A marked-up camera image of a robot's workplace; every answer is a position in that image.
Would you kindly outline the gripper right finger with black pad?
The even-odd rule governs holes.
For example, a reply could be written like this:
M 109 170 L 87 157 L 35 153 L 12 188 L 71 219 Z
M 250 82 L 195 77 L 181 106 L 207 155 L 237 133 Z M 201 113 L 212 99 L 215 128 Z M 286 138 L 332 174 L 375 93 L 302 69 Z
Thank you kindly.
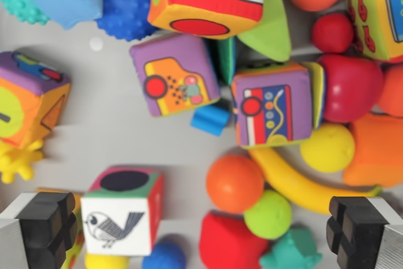
M 402 217 L 381 197 L 332 197 L 326 225 L 340 268 L 402 268 Z

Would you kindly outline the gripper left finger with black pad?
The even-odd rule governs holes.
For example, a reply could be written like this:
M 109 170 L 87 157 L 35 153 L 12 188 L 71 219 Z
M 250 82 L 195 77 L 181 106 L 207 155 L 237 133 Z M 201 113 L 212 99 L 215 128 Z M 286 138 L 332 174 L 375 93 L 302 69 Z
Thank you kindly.
M 61 268 L 76 240 L 71 192 L 21 193 L 1 212 L 1 268 Z

